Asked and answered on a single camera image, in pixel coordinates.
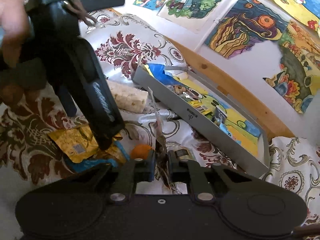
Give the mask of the person's left hand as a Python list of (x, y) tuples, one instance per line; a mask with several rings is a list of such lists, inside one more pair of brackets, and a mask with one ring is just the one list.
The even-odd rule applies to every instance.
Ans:
[(4, 30), (1, 45), (4, 62), (15, 68), (30, 29), (24, 0), (1, 0), (1, 27)]

